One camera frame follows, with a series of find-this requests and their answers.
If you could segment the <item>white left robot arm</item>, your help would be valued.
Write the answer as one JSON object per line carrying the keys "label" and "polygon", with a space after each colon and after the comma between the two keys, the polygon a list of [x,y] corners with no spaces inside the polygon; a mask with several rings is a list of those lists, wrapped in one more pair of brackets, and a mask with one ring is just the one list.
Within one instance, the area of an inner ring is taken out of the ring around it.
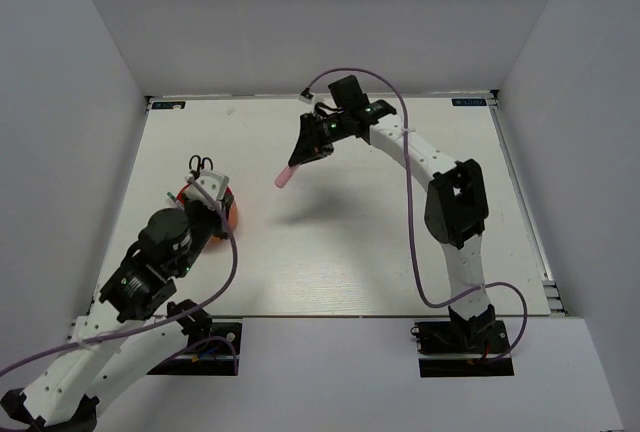
{"label": "white left robot arm", "polygon": [[7,391],[2,411],[24,431],[92,431],[112,397],[183,350],[205,348],[212,330],[205,308],[221,294],[200,303],[171,298],[211,241],[235,240],[237,221],[232,196],[214,203],[186,199],[154,212],[71,341],[2,369],[8,375],[55,358],[29,385]]}

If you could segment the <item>black handled scissors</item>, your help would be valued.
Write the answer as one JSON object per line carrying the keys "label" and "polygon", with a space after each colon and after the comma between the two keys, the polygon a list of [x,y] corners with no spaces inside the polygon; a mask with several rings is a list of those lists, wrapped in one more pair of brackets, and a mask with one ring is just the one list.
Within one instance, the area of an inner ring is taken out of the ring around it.
{"label": "black handled scissors", "polygon": [[213,170],[214,162],[208,156],[194,154],[190,157],[188,167],[191,171],[201,172],[202,170]]}

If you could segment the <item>green ink pen refill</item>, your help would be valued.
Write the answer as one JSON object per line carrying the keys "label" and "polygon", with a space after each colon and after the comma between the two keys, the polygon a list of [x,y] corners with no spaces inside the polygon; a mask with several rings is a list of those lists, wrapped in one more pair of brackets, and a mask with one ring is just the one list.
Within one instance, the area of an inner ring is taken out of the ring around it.
{"label": "green ink pen refill", "polygon": [[167,202],[171,206],[176,207],[176,208],[181,209],[181,210],[184,209],[184,199],[182,198],[182,196],[180,194],[174,195],[171,192],[167,192],[166,196],[167,196]]}

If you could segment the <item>pink translucent stapler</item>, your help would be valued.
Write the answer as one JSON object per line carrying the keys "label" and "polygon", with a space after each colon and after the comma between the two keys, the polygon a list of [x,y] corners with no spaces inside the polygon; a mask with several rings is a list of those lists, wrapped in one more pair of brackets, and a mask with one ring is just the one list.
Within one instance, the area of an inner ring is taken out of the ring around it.
{"label": "pink translucent stapler", "polygon": [[299,165],[286,166],[275,178],[274,185],[278,189],[283,189],[289,183],[298,169]]}

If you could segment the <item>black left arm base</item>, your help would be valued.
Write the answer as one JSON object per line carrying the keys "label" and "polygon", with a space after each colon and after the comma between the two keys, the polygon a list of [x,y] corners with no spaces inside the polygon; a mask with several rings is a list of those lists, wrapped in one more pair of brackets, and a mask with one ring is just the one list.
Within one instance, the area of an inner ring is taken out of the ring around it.
{"label": "black left arm base", "polygon": [[204,309],[177,320],[181,348],[152,368],[150,376],[237,376],[243,322],[213,316]]}

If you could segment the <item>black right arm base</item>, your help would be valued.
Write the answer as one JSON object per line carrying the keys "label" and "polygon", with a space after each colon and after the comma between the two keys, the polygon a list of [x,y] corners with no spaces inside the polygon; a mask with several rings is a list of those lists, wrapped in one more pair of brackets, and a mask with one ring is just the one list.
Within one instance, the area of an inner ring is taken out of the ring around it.
{"label": "black right arm base", "polygon": [[415,339],[421,378],[482,378],[515,375],[510,343],[503,321],[483,332],[475,345],[463,345],[449,322],[415,322]]}

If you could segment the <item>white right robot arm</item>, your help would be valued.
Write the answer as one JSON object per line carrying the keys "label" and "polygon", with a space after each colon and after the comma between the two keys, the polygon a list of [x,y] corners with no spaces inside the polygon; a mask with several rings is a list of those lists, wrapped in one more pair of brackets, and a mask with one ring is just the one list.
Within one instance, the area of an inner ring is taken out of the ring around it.
{"label": "white right robot arm", "polygon": [[332,106],[302,91],[311,108],[300,116],[296,144],[276,186],[284,187],[298,167],[329,157],[336,142],[351,137],[402,166],[406,193],[415,184],[425,191],[424,223],[444,253],[451,296],[441,305],[449,313],[452,340],[463,350],[477,349],[495,322],[481,258],[489,215],[481,166],[473,159],[457,161],[422,138],[410,126],[404,100],[398,108],[372,101],[353,75],[331,83],[329,91]]}

